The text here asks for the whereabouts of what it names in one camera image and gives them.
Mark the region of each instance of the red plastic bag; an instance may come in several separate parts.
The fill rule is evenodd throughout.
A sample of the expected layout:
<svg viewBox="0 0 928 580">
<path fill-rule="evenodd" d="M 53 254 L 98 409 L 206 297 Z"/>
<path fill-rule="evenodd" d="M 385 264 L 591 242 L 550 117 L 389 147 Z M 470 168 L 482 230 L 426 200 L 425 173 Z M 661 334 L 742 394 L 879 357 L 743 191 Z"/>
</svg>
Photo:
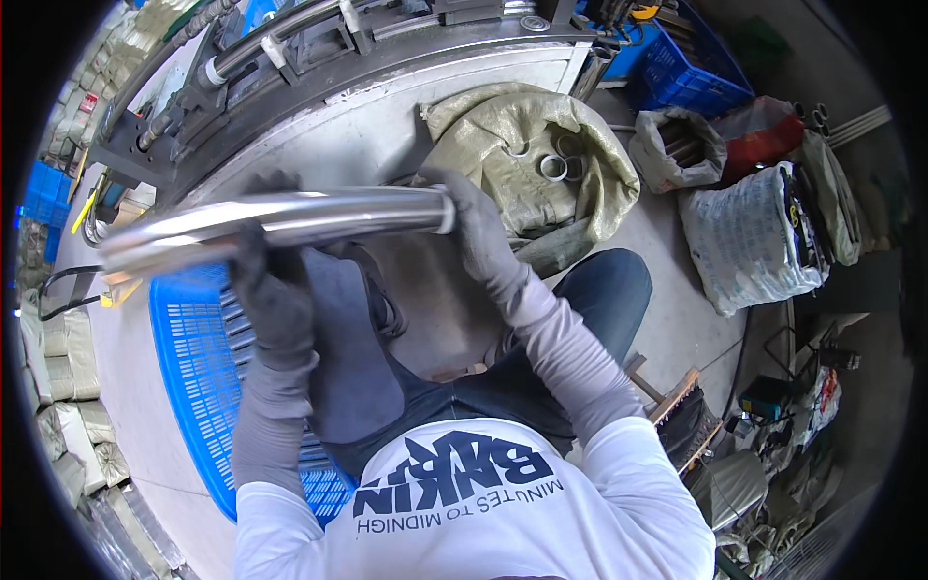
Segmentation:
<svg viewBox="0 0 928 580">
<path fill-rule="evenodd" d="M 709 124 L 725 140 L 728 152 L 722 185 L 756 173 L 758 163 L 768 166 L 786 159 L 802 145 L 806 128 L 793 105 L 773 97 L 757 97 Z"/>
</svg>

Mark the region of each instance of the gray floor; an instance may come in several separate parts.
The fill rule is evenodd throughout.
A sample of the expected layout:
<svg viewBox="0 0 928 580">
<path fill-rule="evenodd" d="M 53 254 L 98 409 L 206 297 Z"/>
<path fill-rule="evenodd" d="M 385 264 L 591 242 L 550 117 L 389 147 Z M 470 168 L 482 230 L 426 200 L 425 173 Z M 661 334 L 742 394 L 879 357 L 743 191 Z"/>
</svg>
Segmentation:
<svg viewBox="0 0 928 580">
<path fill-rule="evenodd" d="M 632 122 L 631 113 L 615 93 L 599 91 L 591 105 L 607 122 Z M 628 137 L 620 135 L 624 142 Z M 98 169 L 90 171 L 75 195 L 69 228 L 84 204 L 89 184 L 96 181 Z M 410 320 L 409 331 L 393 344 L 394 351 L 423 375 L 480 362 L 501 331 L 479 292 L 466 291 L 470 281 L 450 259 L 453 249 L 445 242 L 406 237 L 393 245 L 407 251 L 387 255 L 375 248 L 373 252 Z M 649 360 L 639 374 L 667 393 L 688 369 L 696 367 L 709 406 L 721 413 L 738 362 L 744 316 L 719 316 L 704 298 L 674 195 L 643 192 L 618 233 L 597 250 L 607 248 L 635 251 L 651 270 L 651 306 L 632 346 L 633 353 Z M 56 269 L 97 263 L 95 253 L 78 236 L 65 234 Z M 548 283 L 553 286 L 559 278 Z M 91 291 L 99 290 L 102 285 L 97 281 Z M 89 307 L 101 398 L 133 479 L 191 568 L 204 580 L 231 578 L 235 526 L 207 494 L 177 428 L 154 350 L 147 294 L 143 285 L 118 310 Z"/>
</svg>

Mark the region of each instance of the white t-shirt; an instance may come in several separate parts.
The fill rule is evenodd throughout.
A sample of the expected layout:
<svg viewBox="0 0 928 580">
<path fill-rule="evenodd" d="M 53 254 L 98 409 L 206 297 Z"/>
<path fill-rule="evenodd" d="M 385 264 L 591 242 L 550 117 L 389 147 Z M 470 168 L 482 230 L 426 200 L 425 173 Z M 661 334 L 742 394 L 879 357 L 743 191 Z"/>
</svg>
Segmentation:
<svg viewBox="0 0 928 580">
<path fill-rule="evenodd" d="M 653 426 L 599 431 L 582 469 L 503 419 L 422 425 L 384 446 L 326 528 L 272 483 L 238 490 L 237 578 L 711 578 L 715 538 Z"/>
</svg>

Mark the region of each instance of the dark blue pants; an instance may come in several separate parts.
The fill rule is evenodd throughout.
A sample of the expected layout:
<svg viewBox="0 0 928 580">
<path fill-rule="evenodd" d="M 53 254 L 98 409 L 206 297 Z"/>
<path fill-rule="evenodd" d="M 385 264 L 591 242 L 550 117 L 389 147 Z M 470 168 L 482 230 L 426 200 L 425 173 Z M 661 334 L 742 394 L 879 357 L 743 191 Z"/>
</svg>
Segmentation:
<svg viewBox="0 0 928 580">
<path fill-rule="evenodd" d="M 586 327 L 621 364 L 648 308 L 651 275 L 641 257 L 631 251 L 601 251 L 577 264 L 554 293 L 567 299 L 584 318 Z M 323 442 L 329 456 L 356 478 L 370 458 L 396 437 L 419 425 L 446 419 L 509 419 L 544 435 L 562 455 L 572 448 L 574 429 L 563 407 L 532 371 L 521 346 L 486 372 L 447 383 L 420 379 L 388 354 L 387 360 L 401 393 L 378 391 L 369 385 L 333 385 L 339 391 L 338 396 L 355 400 L 358 396 L 404 399 L 403 412 L 392 423 L 359 435 L 353 443 Z M 388 403 L 395 401 L 384 401 L 385 405 Z"/>
</svg>

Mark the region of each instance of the person's knee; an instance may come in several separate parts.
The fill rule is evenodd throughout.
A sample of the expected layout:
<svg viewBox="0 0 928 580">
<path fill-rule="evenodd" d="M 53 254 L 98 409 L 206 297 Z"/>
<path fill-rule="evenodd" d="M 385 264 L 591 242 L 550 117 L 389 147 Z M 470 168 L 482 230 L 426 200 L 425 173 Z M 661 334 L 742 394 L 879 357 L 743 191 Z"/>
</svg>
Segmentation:
<svg viewBox="0 0 928 580">
<path fill-rule="evenodd" d="M 596 262 L 598 267 L 612 273 L 626 284 L 633 283 L 640 288 L 645 297 L 651 297 L 651 272 L 644 259 L 633 251 L 625 248 L 599 251 L 590 256 L 590 262 Z"/>
</svg>

